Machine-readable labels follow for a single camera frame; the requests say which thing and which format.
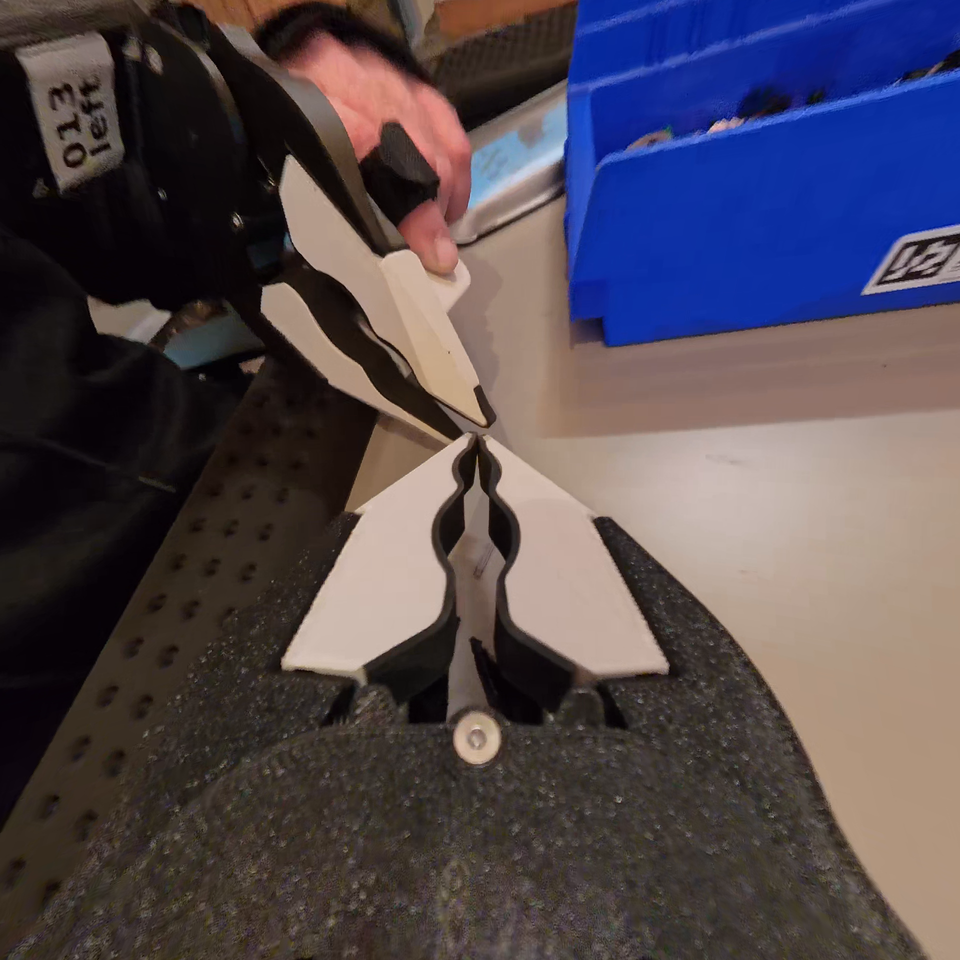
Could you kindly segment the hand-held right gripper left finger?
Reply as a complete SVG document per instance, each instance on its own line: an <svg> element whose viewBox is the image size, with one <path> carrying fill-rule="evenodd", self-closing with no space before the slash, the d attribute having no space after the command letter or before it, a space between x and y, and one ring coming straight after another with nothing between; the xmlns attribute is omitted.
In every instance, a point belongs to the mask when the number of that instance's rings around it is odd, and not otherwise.
<svg viewBox="0 0 960 960"><path fill-rule="evenodd" d="M459 624L450 553L477 454L478 437L465 434L347 514L284 671L358 685L434 685L448 673Z"/></svg>

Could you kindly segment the black perforated mat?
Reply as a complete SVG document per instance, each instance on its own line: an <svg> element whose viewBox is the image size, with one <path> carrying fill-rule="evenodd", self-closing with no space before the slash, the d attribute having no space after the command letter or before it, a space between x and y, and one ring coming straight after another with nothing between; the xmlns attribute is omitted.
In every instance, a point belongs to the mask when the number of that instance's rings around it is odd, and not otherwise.
<svg viewBox="0 0 960 960"><path fill-rule="evenodd" d="M346 506L377 418L273 361L254 378L2 830L2 956L142 778L195 660Z"/></svg>

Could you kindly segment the blue plastic storage bin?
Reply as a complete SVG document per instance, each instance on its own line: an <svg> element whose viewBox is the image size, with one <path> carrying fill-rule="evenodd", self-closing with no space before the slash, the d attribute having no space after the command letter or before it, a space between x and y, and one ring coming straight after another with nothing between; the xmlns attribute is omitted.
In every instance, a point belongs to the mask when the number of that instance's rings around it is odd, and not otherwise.
<svg viewBox="0 0 960 960"><path fill-rule="evenodd" d="M890 87L958 44L957 1L580 2L570 320L625 346L958 303L958 70ZM757 87L828 100L684 135Z"/></svg>

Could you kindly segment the pile of colourful construction pieces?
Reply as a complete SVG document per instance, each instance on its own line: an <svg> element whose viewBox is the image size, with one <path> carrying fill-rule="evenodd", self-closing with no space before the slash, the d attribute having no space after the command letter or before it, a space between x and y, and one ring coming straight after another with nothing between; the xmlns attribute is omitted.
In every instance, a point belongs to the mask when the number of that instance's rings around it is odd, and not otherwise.
<svg viewBox="0 0 960 960"><path fill-rule="evenodd" d="M941 74L953 73L958 69L959 50L953 50L936 63L924 65L905 72L890 83L890 88L899 87ZM709 127L689 130L683 135L686 137L698 137L725 133L726 131L738 129L753 121L788 113L793 110L819 106L828 100L828 90L825 87L819 87L806 95L803 100L799 100L774 86L758 86L748 91L739 103L735 114L717 118L710 123ZM633 151L656 147L670 142L676 137L677 134L673 126L664 126L635 139L626 149Z"/></svg>

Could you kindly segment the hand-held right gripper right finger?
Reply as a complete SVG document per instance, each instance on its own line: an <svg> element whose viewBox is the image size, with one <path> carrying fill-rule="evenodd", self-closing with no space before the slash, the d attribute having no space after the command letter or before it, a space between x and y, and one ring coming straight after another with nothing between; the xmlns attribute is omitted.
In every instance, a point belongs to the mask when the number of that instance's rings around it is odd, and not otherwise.
<svg viewBox="0 0 960 960"><path fill-rule="evenodd" d="M598 516L492 438L479 439L477 460L488 535L504 561L494 654L507 684L555 712L581 680L667 675Z"/></svg>

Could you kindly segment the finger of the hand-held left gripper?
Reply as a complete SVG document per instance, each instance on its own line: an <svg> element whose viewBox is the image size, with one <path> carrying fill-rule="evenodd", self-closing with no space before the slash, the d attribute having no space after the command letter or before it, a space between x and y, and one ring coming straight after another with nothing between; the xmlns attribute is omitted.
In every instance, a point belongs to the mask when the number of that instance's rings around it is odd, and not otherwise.
<svg viewBox="0 0 960 960"><path fill-rule="evenodd" d="M266 324L331 387L441 444L462 436L461 428L435 406L428 411L429 421L382 393L365 367L330 339L307 302L289 284L266 287L260 310Z"/></svg>
<svg viewBox="0 0 960 960"><path fill-rule="evenodd" d="M470 285L466 266L441 277L406 246L375 252L292 155L279 198L292 247L279 283L300 294L334 344L388 399L429 422L435 406L456 426L452 415L491 427L497 415L448 313Z"/></svg>

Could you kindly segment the person's left hand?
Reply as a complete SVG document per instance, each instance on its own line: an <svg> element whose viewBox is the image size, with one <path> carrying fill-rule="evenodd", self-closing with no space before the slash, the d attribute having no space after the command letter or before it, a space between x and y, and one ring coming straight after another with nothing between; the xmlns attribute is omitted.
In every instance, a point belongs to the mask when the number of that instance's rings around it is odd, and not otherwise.
<svg viewBox="0 0 960 960"><path fill-rule="evenodd" d="M438 176L438 196L398 227L424 268L451 275L459 250L450 225L467 211L472 191L472 146L450 102L366 47L350 47L316 31L282 65L314 84L338 114L358 161L378 147L384 124L402 126Z"/></svg>

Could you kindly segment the black ribbed foam cushion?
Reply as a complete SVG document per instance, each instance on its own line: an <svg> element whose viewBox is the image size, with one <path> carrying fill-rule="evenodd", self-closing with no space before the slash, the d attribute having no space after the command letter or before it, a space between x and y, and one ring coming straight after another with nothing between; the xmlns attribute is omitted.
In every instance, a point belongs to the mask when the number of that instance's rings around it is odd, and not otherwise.
<svg viewBox="0 0 960 960"><path fill-rule="evenodd" d="M471 132L564 81L573 37L571 19L529 20L458 42L425 65Z"/></svg>

